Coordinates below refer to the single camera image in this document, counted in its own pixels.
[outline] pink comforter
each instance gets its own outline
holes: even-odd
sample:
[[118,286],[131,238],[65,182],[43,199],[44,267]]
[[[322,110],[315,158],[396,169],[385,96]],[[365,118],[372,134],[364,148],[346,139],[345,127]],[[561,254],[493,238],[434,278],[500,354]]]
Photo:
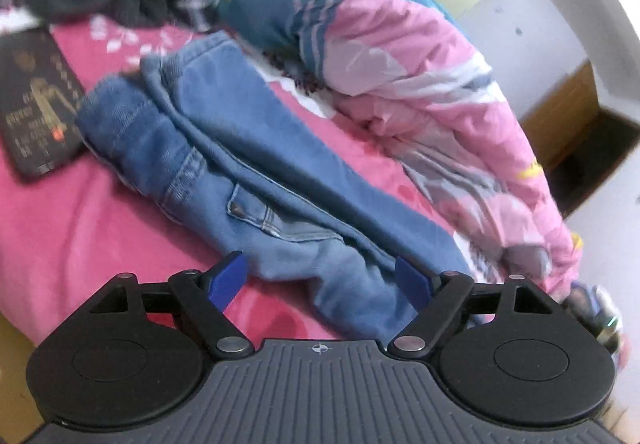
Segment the pink comforter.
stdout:
[[[136,65],[152,50],[178,49],[191,39],[175,28],[126,30],[102,17],[56,27],[53,34],[86,88],[108,72]],[[372,185],[452,232],[370,134],[331,107],[292,92],[287,79],[266,78]],[[89,154],[37,182],[23,183],[0,148],[0,211],[0,312],[36,344],[117,273],[132,271],[141,282],[164,281],[182,269],[206,270],[219,258]],[[257,345],[265,337],[338,335],[313,318],[300,284],[250,280],[225,313]]]
[[376,135],[489,259],[563,300],[582,242],[482,54],[416,2],[340,0],[330,20],[311,16],[312,33],[326,27],[316,76],[343,94],[338,108]]

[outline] jeans pocket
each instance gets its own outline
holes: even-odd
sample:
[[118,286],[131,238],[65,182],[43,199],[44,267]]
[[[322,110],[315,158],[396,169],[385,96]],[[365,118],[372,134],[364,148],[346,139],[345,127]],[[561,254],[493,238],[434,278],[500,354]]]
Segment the jeans pocket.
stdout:
[[342,240],[335,231],[304,220],[300,215],[284,212],[236,184],[226,212],[233,218],[251,224],[264,233],[289,242]]

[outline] crosshair symbol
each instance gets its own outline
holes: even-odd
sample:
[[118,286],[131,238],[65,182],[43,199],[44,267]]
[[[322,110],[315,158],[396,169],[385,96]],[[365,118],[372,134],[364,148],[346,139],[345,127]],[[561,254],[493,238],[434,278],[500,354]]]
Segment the crosshair symbol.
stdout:
[[322,354],[323,352],[326,352],[327,350],[331,350],[331,347],[328,347],[327,345],[325,345],[324,343],[316,343],[315,345],[313,345],[311,348],[311,350],[313,350],[316,354]]

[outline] pink bedsheet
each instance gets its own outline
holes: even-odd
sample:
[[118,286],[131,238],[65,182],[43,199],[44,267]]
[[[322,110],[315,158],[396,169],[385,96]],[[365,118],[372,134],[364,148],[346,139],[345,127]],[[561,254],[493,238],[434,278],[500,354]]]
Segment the pink bedsheet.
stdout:
[[[178,49],[191,37],[175,28],[126,30],[102,17],[52,32],[86,88],[152,50]],[[290,80],[270,81],[306,125],[372,185],[452,233],[370,134],[331,107],[318,108],[292,92]],[[134,272],[141,282],[164,281],[182,269],[206,270],[219,259],[89,154],[23,183],[0,148],[0,211],[0,312],[36,344],[117,273]],[[225,313],[256,345],[266,337],[338,337],[313,317],[301,284],[252,279]]]

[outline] gold emblem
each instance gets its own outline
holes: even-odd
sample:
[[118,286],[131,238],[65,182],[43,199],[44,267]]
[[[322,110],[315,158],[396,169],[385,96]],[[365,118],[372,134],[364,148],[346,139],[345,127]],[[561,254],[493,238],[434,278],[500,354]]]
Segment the gold emblem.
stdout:
[[14,52],[14,61],[25,72],[36,70],[36,59],[31,52],[25,50]]
[[50,100],[54,98],[58,99],[64,107],[69,110],[69,112],[76,115],[76,110],[73,105],[66,100],[58,87],[55,85],[49,85],[47,80],[44,78],[33,78],[31,80],[31,96],[40,109],[42,117],[44,118],[44,123],[53,135],[53,138],[56,141],[64,139],[64,133],[67,126],[60,120],[56,112],[53,110]]

